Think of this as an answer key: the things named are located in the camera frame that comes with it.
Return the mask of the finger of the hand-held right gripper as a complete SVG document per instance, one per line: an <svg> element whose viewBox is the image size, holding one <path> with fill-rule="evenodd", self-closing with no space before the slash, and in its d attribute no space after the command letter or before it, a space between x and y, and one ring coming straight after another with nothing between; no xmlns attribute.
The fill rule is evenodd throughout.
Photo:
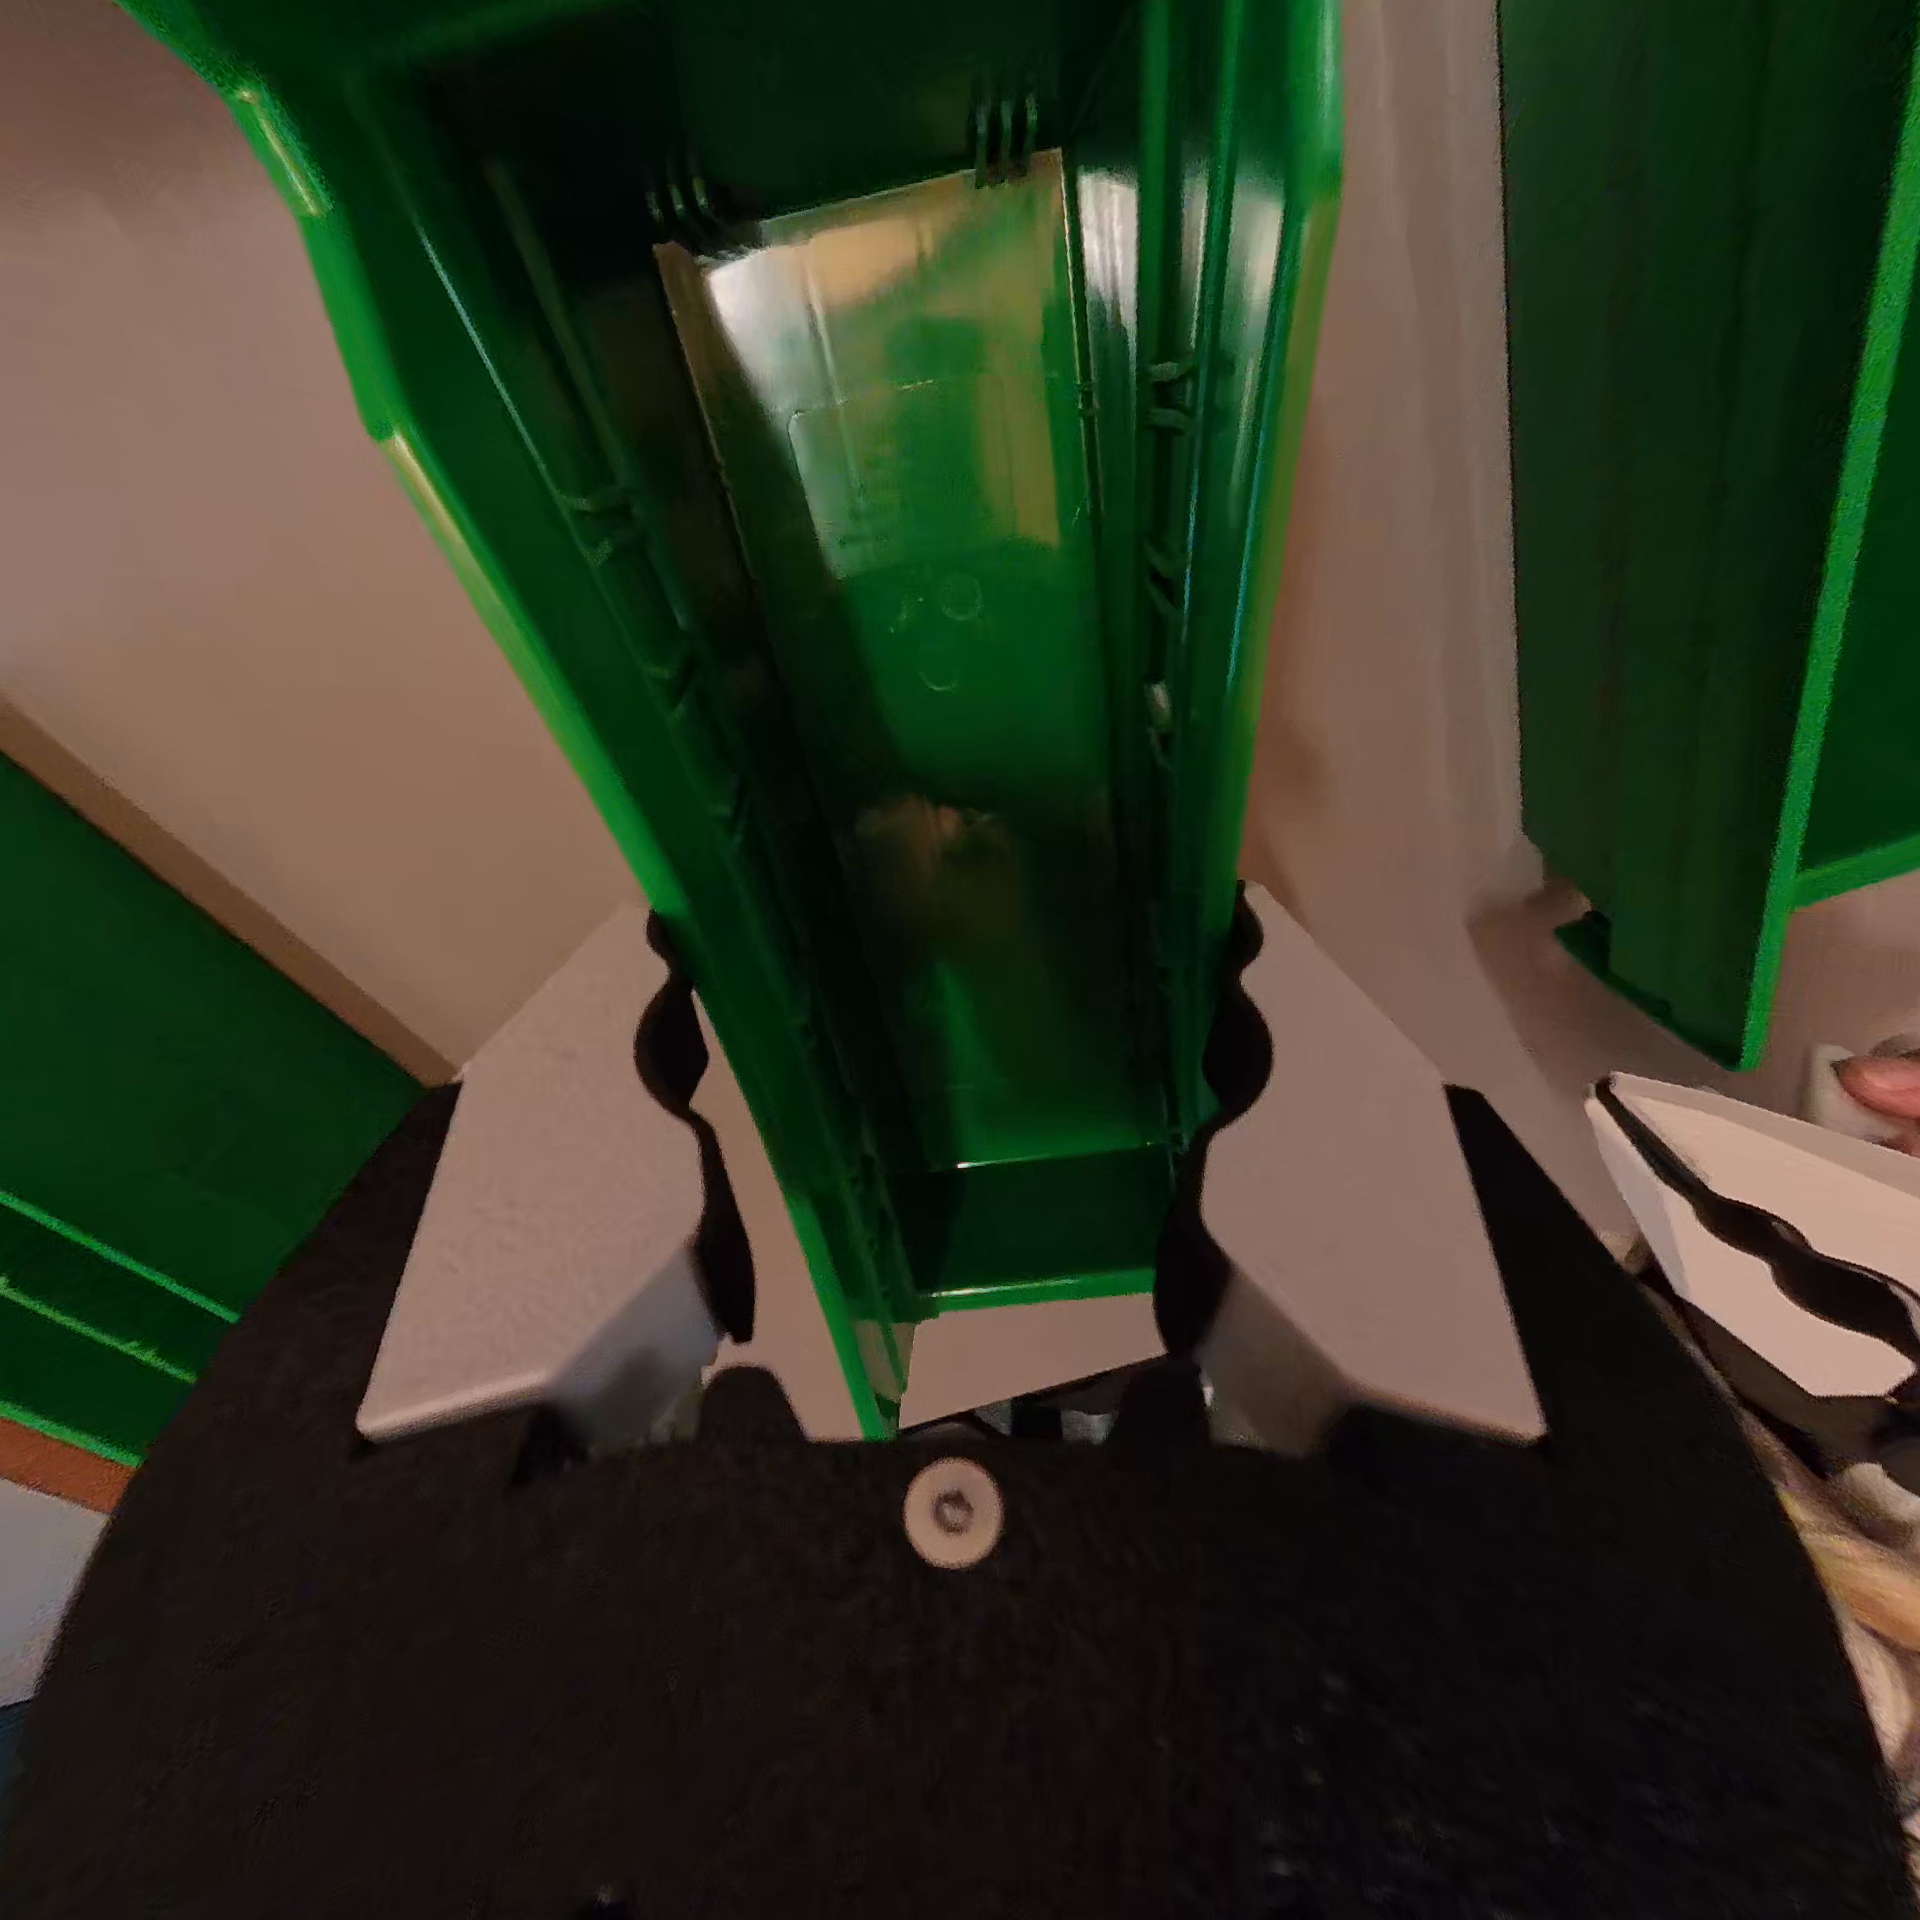
<svg viewBox="0 0 1920 1920"><path fill-rule="evenodd" d="M1914 1162L1847 1131L1705 1088L1630 1072L1607 1080L1607 1169L1654 1262L1681 1293L1727 1256L1705 1256L1698 1216L1711 1198L1742 1202L1806 1237L1809 1251L1865 1268L1914 1296Z"/></svg>
<svg viewBox="0 0 1920 1920"><path fill-rule="evenodd" d="M1605 1165L1609 1165L1609 1080L1588 1093L1588 1121ZM1898 1389L1914 1376L1914 1360L1898 1354L1882 1334L1855 1333L1791 1304L1758 1256L1742 1253L1711 1234L1708 1258L1727 1258L1711 1266L1696 1288L1698 1304L1668 1280L1677 1299L1716 1328L1737 1338L1768 1368L1817 1396L1877 1396ZM1895 1290L1904 1315L1914 1318L1914 1296Z"/></svg>

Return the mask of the green plastic bin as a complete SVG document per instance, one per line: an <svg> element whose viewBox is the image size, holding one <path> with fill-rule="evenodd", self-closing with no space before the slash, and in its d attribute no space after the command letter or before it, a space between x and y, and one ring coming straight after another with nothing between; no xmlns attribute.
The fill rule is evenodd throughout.
<svg viewBox="0 0 1920 1920"><path fill-rule="evenodd" d="M1914 870L1914 3L1497 6L1521 825L1722 1069Z"/></svg>
<svg viewBox="0 0 1920 1920"><path fill-rule="evenodd" d="M696 981L865 1436L1149 1288L1341 180L1338 6L127 5Z"/></svg>
<svg viewBox="0 0 1920 1920"><path fill-rule="evenodd" d="M135 1467L420 1094L4 760L6 1422Z"/></svg>

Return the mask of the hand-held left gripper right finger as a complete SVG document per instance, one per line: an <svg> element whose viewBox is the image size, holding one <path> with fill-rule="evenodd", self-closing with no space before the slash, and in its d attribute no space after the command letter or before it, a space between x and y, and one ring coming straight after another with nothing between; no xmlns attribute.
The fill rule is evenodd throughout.
<svg viewBox="0 0 1920 1920"><path fill-rule="evenodd" d="M1213 1436L1318 1450L1356 1411L1544 1438L1440 1069L1258 885L1205 1043L1216 1112L1157 1256L1166 1354Z"/></svg>

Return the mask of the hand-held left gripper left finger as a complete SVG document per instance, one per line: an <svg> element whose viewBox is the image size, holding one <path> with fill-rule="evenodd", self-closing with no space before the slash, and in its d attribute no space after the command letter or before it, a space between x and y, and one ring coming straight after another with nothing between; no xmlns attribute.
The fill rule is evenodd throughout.
<svg viewBox="0 0 1920 1920"><path fill-rule="evenodd" d="M753 1334L753 1260L695 1093L713 1057L661 920L623 906L469 1059L357 1432L544 1408L669 1436Z"/></svg>

